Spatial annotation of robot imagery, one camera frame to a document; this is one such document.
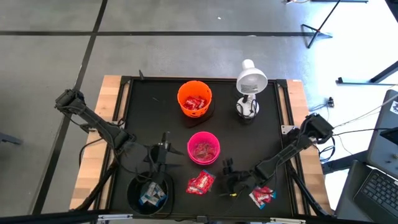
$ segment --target pink bowl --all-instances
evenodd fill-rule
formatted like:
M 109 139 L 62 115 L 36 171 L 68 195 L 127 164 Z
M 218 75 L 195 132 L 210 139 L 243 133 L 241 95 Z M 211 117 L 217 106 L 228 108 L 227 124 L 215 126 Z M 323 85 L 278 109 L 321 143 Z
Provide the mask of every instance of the pink bowl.
M 199 161 L 198 159 L 195 159 L 193 156 L 193 150 L 195 149 L 196 145 L 199 143 L 202 143 L 202 142 L 207 142 L 207 143 L 211 144 L 216 149 L 215 157 L 213 157 L 209 161 Z M 194 134 L 189 139 L 188 144 L 187 144 L 187 151 L 188 151 L 189 158 L 191 158 L 191 160 L 193 160 L 197 164 L 210 165 L 210 164 L 214 163 L 214 161 L 216 161 L 217 157 L 220 154 L 220 143 L 218 142 L 218 139 L 216 138 L 216 136 L 214 136 L 214 134 L 211 134 L 206 131 L 201 131 L 201 132 Z

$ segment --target wooden table frame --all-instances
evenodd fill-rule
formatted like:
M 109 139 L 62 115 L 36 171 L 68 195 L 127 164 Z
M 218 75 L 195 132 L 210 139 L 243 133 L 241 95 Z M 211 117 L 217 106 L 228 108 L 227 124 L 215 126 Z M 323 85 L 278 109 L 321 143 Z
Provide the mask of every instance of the wooden table frame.
M 101 90 L 99 92 L 95 113 L 100 115 L 106 121 L 112 121 L 116 107 L 116 100 L 119 94 L 121 77 L 116 75 L 105 75 Z M 126 107 L 126 99 L 129 85 L 125 85 L 122 92 L 117 120 L 121 119 Z M 307 101 L 303 90 L 303 84 L 300 80 L 287 80 L 287 91 L 289 92 L 290 107 L 294 125 L 300 126 L 302 121 L 308 115 Z M 282 87 L 279 87 L 280 107 L 284 123 L 288 124 L 288 112 L 285 102 L 285 94 Z M 92 142 L 100 138 L 98 133 L 89 133 L 87 142 Z M 104 162 L 106 151 L 106 142 L 104 140 L 88 146 L 83 154 L 81 166 L 73 191 L 70 208 L 76 208 L 94 189 L 101 175 L 101 168 Z M 302 161 L 302 169 L 304 173 L 305 185 L 313 195 L 314 199 L 328 213 L 332 214 L 329 200 L 326 194 L 325 180 L 323 177 L 322 167 L 319 161 L 318 151 L 314 147 L 310 147 L 300 153 Z M 299 214 L 304 214 L 302 196 L 299 188 L 295 185 L 295 194 L 297 200 L 297 208 Z M 101 195 L 99 208 L 105 208 L 106 199 L 108 197 L 109 181 L 104 186 Z

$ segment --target black floor line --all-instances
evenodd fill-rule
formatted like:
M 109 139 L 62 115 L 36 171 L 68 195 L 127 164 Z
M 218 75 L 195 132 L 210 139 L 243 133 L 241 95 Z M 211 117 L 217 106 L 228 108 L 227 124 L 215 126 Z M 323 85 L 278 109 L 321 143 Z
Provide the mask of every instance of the black floor line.
M 17 36 L 89 36 L 91 31 L 29 31 L 29 30 L 0 30 L 2 35 Z
M 94 28 L 92 31 L 92 33 L 94 33 L 94 34 L 96 32 L 98 32 L 98 29 L 100 28 L 101 21 L 102 21 L 107 3 L 108 3 L 108 0 L 102 1 L 101 7 L 98 12 L 98 17 L 97 17 L 97 20 L 95 22 L 95 25 L 94 25 Z M 76 79 L 76 83 L 75 83 L 75 87 L 74 87 L 77 90 L 80 89 L 81 83 L 83 82 L 85 72 L 87 69 L 87 65 L 88 65 L 88 61 L 90 59 L 91 52 L 93 51 L 95 39 L 96 39 L 96 35 L 92 35 L 88 42 L 87 49 L 86 49 L 85 55 L 83 57 L 83 61 L 81 63 L 79 75 Z M 38 215 L 38 214 L 42 213 L 45 199 L 49 192 L 49 189 L 51 186 L 51 181 L 52 181 L 52 178 L 55 173 L 55 169 L 57 168 L 57 163 L 58 163 L 58 159 L 61 154 L 63 142 L 65 141 L 65 138 L 67 135 L 69 122 L 70 122 L 69 119 L 66 118 L 65 116 L 63 117 L 63 119 L 61 121 L 58 135 L 56 136 L 56 138 L 54 140 L 54 144 L 52 147 L 52 152 L 50 154 L 50 160 L 48 162 L 47 169 L 46 169 L 44 177 L 42 178 L 42 181 L 40 183 L 40 189 L 38 190 L 38 192 L 36 194 L 36 201 L 34 202 L 34 205 L 32 208 L 33 215 Z
M 24 31 L 0 30 L 2 35 L 21 36 L 257 36 L 257 37 L 311 37 L 313 32 L 249 32 L 249 31 Z

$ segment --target gray floor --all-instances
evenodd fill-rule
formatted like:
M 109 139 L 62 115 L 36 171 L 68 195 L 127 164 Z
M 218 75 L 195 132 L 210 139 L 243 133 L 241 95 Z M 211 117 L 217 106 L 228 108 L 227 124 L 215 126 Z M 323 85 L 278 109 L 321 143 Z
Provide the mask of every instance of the gray floor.
M 2 0 L 0 30 L 91 31 L 100 5 L 100 0 Z M 300 32 L 301 23 L 318 27 L 333 5 L 111 0 L 100 30 Z M 310 50 L 301 37 L 97 37 L 81 90 L 93 108 L 104 75 L 138 75 L 141 69 L 146 76 L 236 77 L 241 61 L 251 58 L 269 78 L 303 80 L 310 106 L 329 96 L 342 102 L 363 96 L 355 93 L 383 95 L 386 88 L 347 90 L 334 80 L 369 78 L 397 60 L 398 24 L 385 2 L 341 3 L 325 26 L 329 30 L 335 37 L 316 41 Z M 54 100 L 73 87 L 88 39 L 0 36 L 0 131 L 24 140 L 22 146 L 0 144 L 0 216 L 29 212 L 60 124 Z M 398 83 L 396 76 L 391 81 Z M 331 123 L 340 123 L 347 111 L 354 116 L 363 110 L 340 105 L 339 112 L 330 112 Z M 83 131 L 69 127 L 44 212 L 68 209 L 85 139 Z

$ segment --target orange bucket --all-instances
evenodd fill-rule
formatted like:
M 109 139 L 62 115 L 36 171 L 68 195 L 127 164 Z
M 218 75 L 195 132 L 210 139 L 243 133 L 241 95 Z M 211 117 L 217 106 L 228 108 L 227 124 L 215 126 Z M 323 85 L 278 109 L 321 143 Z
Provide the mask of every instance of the orange bucket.
M 206 100 L 206 105 L 199 110 L 188 110 L 183 106 L 188 96 L 200 96 Z M 189 81 L 178 90 L 177 100 L 185 115 L 191 118 L 199 118 L 204 115 L 209 108 L 211 103 L 211 90 L 208 85 L 201 81 Z

